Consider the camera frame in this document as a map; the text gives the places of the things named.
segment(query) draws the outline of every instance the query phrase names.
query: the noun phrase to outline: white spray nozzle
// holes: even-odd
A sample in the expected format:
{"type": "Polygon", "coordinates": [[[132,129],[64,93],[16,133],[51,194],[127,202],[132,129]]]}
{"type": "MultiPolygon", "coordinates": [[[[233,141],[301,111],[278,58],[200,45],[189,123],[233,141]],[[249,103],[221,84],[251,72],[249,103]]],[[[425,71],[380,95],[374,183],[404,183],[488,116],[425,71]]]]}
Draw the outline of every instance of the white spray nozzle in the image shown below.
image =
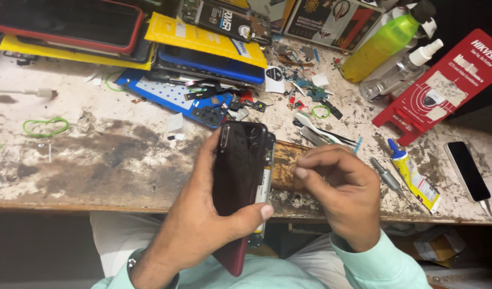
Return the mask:
{"type": "Polygon", "coordinates": [[[433,54],[435,54],[435,52],[443,45],[444,43],[442,43],[442,40],[437,39],[424,47],[419,47],[410,54],[410,61],[417,66],[421,66],[430,60],[433,54]]]}

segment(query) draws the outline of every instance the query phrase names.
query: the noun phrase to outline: fingernail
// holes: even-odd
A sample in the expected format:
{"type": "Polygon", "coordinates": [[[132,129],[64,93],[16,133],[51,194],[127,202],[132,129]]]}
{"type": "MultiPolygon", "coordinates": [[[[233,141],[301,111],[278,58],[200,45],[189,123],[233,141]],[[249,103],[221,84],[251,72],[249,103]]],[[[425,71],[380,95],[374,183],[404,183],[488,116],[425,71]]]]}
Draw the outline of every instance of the fingernail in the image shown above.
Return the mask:
{"type": "Polygon", "coordinates": [[[304,168],[295,168],[294,174],[296,174],[299,178],[303,179],[307,176],[308,172],[304,168]]]}
{"type": "Polygon", "coordinates": [[[262,219],[268,220],[274,213],[273,206],[271,205],[263,206],[260,209],[260,213],[262,214],[262,219]]]}

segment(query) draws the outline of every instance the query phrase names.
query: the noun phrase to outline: red cardboard stand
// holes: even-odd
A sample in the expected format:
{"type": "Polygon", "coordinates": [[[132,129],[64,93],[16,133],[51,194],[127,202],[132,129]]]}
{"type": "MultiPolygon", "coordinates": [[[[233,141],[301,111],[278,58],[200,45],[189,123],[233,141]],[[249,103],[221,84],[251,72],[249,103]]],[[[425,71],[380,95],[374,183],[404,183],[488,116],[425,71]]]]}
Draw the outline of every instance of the red cardboard stand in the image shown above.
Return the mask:
{"type": "Polygon", "coordinates": [[[471,32],[394,102],[373,124],[393,122],[407,146],[492,83],[492,38],[480,29],[471,32]]]}

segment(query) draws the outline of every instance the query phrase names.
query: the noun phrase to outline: wristwatch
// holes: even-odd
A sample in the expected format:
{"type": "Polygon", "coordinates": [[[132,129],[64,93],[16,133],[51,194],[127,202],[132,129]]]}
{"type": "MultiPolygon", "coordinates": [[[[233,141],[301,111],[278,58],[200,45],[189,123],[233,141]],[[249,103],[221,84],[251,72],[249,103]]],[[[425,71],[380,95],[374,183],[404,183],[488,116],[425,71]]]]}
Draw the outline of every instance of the wristwatch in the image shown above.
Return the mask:
{"type": "MultiPolygon", "coordinates": [[[[143,250],[137,249],[135,250],[130,257],[128,258],[128,262],[126,265],[126,271],[128,273],[128,279],[132,278],[132,268],[137,264],[137,262],[143,257],[143,250]]],[[[173,280],[166,286],[165,289],[178,289],[178,280],[180,279],[180,273],[177,273],[173,277],[173,280]]]]}

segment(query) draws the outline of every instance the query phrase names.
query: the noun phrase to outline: person's lap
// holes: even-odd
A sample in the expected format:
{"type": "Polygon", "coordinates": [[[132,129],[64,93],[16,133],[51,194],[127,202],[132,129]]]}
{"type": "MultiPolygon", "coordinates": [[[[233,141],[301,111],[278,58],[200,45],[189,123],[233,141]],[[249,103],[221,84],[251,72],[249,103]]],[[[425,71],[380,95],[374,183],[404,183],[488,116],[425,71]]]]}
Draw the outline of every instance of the person's lap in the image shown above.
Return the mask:
{"type": "MultiPolygon", "coordinates": [[[[103,211],[91,212],[90,221],[106,278],[115,276],[133,251],[148,246],[161,225],[161,221],[150,214],[103,211]]],[[[352,288],[328,234],[314,240],[287,261],[314,275],[331,289],[352,288]]]]}

